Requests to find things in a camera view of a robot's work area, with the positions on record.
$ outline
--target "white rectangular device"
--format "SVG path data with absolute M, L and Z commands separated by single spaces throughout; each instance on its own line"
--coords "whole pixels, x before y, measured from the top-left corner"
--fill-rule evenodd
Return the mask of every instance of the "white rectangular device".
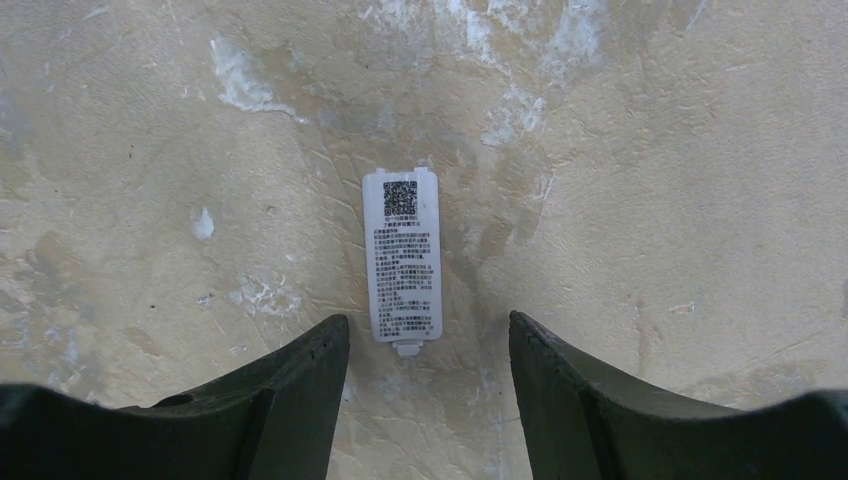
M 398 355 L 442 336 L 439 179 L 427 168 L 362 179 L 371 331 Z

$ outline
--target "white plastic tag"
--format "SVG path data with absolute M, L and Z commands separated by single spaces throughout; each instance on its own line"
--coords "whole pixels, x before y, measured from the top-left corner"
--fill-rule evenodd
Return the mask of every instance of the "white plastic tag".
M 426 167 L 362 179 L 371 331 L 413 356 L 442 336 L 439 179 Z

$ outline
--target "qr code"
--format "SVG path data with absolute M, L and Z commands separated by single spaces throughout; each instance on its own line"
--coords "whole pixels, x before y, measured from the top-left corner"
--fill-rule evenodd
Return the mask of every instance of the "qr code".
M 417 215 L 418 182 L 386 182 L 383 184 L 383 209 L 387 217 Z

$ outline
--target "small plastic tab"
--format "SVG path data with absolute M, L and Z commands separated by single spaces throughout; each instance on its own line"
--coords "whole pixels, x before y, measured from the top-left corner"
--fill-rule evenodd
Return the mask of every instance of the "small plastic tab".
M 442 336 L 439 180 L 426 167 L 362 179 L 371 331 L 400 356 Z

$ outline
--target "concrete surface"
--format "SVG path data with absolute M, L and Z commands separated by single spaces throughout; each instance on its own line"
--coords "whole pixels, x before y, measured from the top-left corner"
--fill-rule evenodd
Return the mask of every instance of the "concrete surface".
M 529 478 L 506 314 L 752 408 L 848 385 L 843 0 L 3 0 L 0 359 L 152 404 L 355 321 L 330 478 Z M 371 340 L 359 182 L 442 185 Z

